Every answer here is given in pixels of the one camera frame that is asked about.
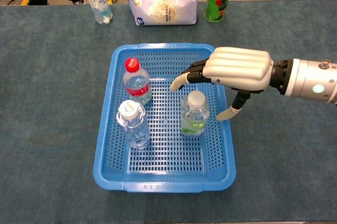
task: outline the gray table surface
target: gray table surface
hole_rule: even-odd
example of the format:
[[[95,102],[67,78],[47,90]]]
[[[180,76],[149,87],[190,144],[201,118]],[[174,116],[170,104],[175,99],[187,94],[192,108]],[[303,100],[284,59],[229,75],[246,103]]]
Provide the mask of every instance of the gray table surface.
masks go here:
[[[230,2],[209,23],[109,25],[85,6],[0,7],[0,223],[337,220],[336,107],[253,95],[231,120],[236,179],[225,191],[106,191],[93,162],[111,54],[120,45],[207,43],[267,50],[277,62],[337,62],[337,1]],[[230,103],[235,92],[226,89]]]

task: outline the blue plastic basket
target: blue plastic basket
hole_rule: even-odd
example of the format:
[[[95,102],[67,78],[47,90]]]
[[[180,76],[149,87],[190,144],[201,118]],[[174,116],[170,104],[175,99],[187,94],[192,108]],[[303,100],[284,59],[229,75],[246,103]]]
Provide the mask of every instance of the blue plastic basket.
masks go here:
[[[216,115],[227,108],[223,86],[189,84],[169,90],[173,79],[194,61],[206,59],[214,47],[205,44],[125,45],[112,55],[94,162],[96,183],[107,190],[130,192],[201,192],[223,190],[235,179],[229,121]],[[137,57],[149,75],[153,99],[145,106],[150,145],[136,150],[124,142],[117,124],[120,103],[128,98],[123,85],[124,62]],[[199,137],[180,133],[180,100],[193,90],[209,99],[210,118]]]

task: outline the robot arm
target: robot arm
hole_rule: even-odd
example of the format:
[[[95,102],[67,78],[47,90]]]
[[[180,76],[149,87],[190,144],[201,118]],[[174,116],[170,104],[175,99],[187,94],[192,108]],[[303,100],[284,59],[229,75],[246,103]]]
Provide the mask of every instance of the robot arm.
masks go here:
[[[337,64],[290,59],[274,64],[268,52],[233,47],[217,48],[193,63],[171,84],[171,91],[189,83],[213,83],[237,90],[232,105],[217,120],[234,117],[250,98],[269,86],[281,95],[337,104]]]

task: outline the red bottle label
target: red bottle label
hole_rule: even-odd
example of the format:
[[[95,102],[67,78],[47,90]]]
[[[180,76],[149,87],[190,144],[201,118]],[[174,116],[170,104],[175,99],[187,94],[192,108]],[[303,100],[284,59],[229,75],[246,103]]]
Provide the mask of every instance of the red bottle label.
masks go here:
[[[143,96],[149,91],[149,89],[150,89],[150,85],[147,83],[141,89],[134,90],[134,89],[126,88],[126,91],[132,96]]]

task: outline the white snack bag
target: white snack bag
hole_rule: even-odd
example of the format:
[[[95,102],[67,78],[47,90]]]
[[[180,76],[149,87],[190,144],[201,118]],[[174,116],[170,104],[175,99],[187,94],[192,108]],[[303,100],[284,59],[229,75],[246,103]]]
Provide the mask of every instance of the white snack bag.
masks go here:
[[[128,0],[137,26],[196,23],[198,0]]]

